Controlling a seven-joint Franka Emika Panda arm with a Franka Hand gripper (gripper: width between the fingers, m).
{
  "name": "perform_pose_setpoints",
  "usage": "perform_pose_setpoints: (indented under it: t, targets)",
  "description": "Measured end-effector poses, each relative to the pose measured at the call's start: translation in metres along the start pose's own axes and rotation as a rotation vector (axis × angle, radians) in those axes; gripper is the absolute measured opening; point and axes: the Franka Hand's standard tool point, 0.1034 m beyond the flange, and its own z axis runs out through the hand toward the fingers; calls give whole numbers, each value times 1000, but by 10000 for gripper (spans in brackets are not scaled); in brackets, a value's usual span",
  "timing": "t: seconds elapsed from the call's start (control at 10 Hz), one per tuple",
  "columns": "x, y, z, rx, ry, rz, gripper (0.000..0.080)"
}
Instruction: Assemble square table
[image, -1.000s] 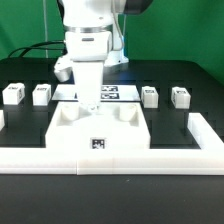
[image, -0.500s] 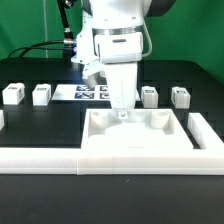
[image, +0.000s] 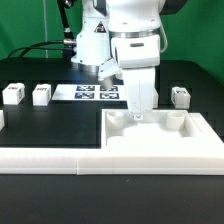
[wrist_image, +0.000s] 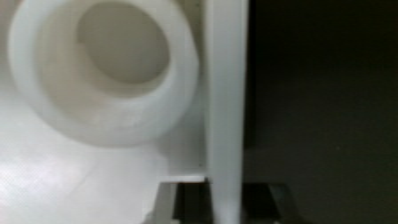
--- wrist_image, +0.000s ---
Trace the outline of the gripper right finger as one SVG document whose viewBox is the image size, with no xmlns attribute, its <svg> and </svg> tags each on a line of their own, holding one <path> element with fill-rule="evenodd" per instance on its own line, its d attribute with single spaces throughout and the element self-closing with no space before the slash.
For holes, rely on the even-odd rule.
<svg viewBox="0 0 398 224">
<path fill-rule="evenodd" d="M 245 183 L 241 199 L 245 224 L 307 224 L 286 184 Z"/>
</svg>

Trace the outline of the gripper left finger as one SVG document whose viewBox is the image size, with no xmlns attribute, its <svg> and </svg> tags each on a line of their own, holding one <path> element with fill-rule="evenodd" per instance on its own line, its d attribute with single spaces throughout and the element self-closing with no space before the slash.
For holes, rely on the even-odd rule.
<svg viewBox="0 0 398 224">
<path fill-rule="evenodd" d="M 193 184 L 161 182 L 154 205 L 140 224 L 188 224 L 193 202 Z"/>
</svg>

